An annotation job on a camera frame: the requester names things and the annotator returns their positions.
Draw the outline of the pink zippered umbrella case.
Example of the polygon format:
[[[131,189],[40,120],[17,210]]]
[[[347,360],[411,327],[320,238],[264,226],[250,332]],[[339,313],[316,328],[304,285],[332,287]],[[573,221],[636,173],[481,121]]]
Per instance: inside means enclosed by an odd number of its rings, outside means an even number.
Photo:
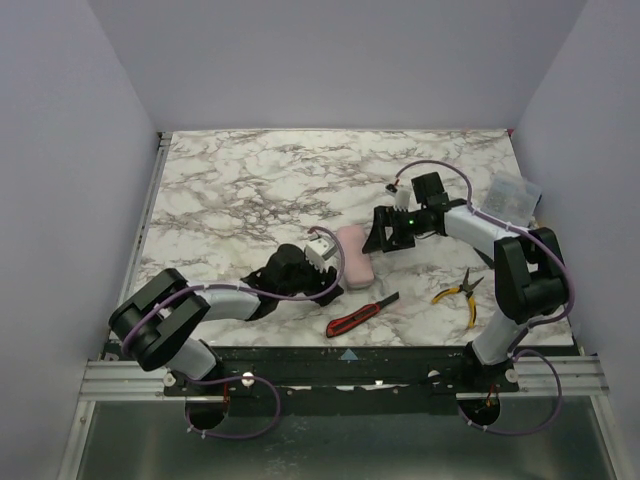
[[[364,228],[360,225],[340,227],[336,232],[337,239],[343,249],[344,280],[352,290],[371,286],[375,273],[368,254],[362,252],[367,240]]]

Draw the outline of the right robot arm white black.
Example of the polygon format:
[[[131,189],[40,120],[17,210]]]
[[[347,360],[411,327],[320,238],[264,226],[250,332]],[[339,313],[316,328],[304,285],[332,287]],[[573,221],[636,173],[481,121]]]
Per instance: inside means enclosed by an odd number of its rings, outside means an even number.
[[[492,217],[463,199],[451,199],[437,173],[411,180],[419,205],[409,209],[410,194],[397,181],[385,186],[391,206],[377,206],[362,252],[410,249],[422,234],[435,233],[470,245],[484,255],[494,271],[497,309],[484,331],[462,354],[466,381],[502,367],[526,331],[573,297],[555,233],[527,230]]]

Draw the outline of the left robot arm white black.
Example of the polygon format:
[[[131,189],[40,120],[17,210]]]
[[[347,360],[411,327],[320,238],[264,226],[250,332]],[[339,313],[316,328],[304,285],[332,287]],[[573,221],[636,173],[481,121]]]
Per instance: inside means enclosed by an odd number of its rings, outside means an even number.
[[[201,322],[252,322],[273,313],[283,301],[330,304],[344,293],[342,268],[326,262],[342,248],[315,238],[304,248],[282,244],[267,263],[231,285],[191,285],[175,268],[157,274],[109,318],[121,351],[149,372],[168,368],[179,378],[221,376],[220,357],[192,333]]]

